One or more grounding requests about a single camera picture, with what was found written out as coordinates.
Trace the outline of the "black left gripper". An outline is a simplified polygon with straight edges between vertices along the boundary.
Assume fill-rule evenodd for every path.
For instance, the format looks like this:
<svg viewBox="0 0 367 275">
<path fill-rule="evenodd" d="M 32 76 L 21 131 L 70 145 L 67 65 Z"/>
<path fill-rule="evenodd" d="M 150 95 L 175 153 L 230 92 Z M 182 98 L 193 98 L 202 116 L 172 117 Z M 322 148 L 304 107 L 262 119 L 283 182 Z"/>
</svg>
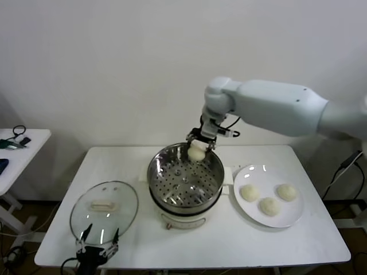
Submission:
<svg viewBox="0 0 367 275">
<path fill-rule="evenodd" d="M 107 256 L 114 256 L 118 251 L 119 228 L 117 228 L 112 239 L 112 245 L 108 248 L 85 246 L 85 241 L 91 231 L 92 224 L 90 224 L 84 231 L 82 231 L 80 238 L 76 241 L 76 258 L 79 262 L 77 268 L 77 275 L 94 275 L 97 268 L 104 265 L 108 261 Z"/>
</svg>

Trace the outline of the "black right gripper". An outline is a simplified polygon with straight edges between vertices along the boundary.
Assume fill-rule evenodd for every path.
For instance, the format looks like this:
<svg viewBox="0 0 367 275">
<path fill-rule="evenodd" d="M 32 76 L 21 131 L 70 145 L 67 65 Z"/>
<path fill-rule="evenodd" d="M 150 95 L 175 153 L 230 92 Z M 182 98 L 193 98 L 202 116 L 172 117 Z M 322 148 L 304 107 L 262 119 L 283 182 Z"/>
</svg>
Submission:
<svg viewBox="0 0 367 275">
<path fill-rule="evenodd" d="M 200 137 L 205 137 L 206 153 L 212 152 L 216 148 L 216 141 L 218 135 L 225 135 L 226 129 L 220 124 L 224 121 L 224 116 L 211 115 L 203 113 L 201 115 L 201 129 L 193 128 L 186 135 L 187 145 L 190 147 L 193 141 L 200 141 Z"/>
</svg>

